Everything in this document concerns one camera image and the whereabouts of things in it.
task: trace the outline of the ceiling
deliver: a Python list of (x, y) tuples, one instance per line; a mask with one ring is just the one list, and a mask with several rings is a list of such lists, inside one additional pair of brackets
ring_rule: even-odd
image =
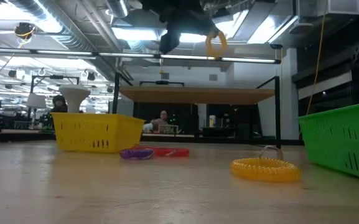
[[(299, 15), (299, 21), (290, 24), (288, 29), (273, 41), (281, 44), (285, 49), (291, 47), (305, 47), (319, 39), (322, 16), (318, 15), (320, 0), (305, 0), (295, 9)], [(46, 9), (53, 9), (47, 14), (46, 20), (56, 21), (58, 24), (47, 26), (44, 21), (36, 18), (30, 11), (20, 5), (25, 3), (38, 2), (45, 5)], [(14, 27), (19, 22), (30, 22), (36, 25), (36, 30), (30, 42), (21, 46), (23, 49), (39, 50), (76, 50), (75, 47), (68, 47), (62, 41), (63, 35), (51, 32), (60, 31), (63, 23), (65, 36), (76, 35), (83, 43), (78, 50), (94, 52), (136, 52), (136, 53), (157, 53), (160, 36), (165, 31), (165, 24), (159, 22), (156, 14), (143, 11), (139, 8), (137, 0), (127, 0), (130, 12), (122, 19), (114, 18), (108, 12), (105, 0), (10, 0), (10, 3), (0, 4), (0, 47), (17, 48), (21, 39), (14, 35)], [(207, 14), (215, 17), (217, 9), (227, 8), (229, 15), (213, 19), (217, 27), (228, 37), (229, 48), (223, 56), (231, 57), (256, 57), (256, 58), (278, 58), (279, 53), (273, 50), (267, 41), (277, 33), (284, 24), (292, 18), (293, 0), (278, 0), (274, 4), (262, 4), (255, 0), (201, 0), (201, 4)], [(336, 16), (329, 14), (327, 17), (326, 34), (330, 35), (337, 29), (348, 24), (352, 16)], [(311, 24), (311, 28), (301, 34), (290, 34), (289, 29), (299, 22)], [(180, 45), (170, 54), (174, 55), (205, 55), (205, 36), (182, 34)], [(219, 47), (219, 41), (213, 40), (213, 46)], [(234, 87), (236, 82), (229, 82), (226, 73), (233, 66), (230, 62), (193, 61), (193, 60), (167, 60), (156, 59), (109, 59), (105, 62), (99, 60), (88, 60), (80, 58), (30, 58), (12, 57), (12, 54), (0, 55), (0, 93), (19, 91), (29, 92), (29, 76), (37, 75), (39, 71), (46, 72), (45, 75), (70, 75), (80, 77), (83, 85), (94, 85), (95, 97), (97, 100), (106, 101), (113, 95), (106, 92), (106, 87), (111, 85), (112, 68), (120, 71), (127, 71), (126, 77), (137, 85), (139, 81), (156, 81), (161, 79), (160, 71), (169, 73), (169, 81), (185, 82), (187, 86), (215, 86)], [(251, 69), (257, 73), (258, 70), (268, 68), (272, 74), (258, 77), (239, 77), (240, 80), (251, 78), (255, 83), (264, 82), (266, 77), (273, 76), (275, 66), (253, 65), (238, 67), (239, 69)], [(20, 70), (21, 77), (11, 78), (7, 73), (10, 70)], [(87, 72), (96, 74), (95, 81), (86, 79)], [(211, 74), (218, 75), (218, 81), (210, 81)], [(69, 83), (68, 80), (47, 80), (48, 85), (57, 86)], [(26, 85), (13, 85), (7, 90), (7, 83), (26, 83)], [(45, 94), (55, 94), (48, 85), (39, 85), (35, 91)], [(14, 97), (6, 93), (5, 98)]]

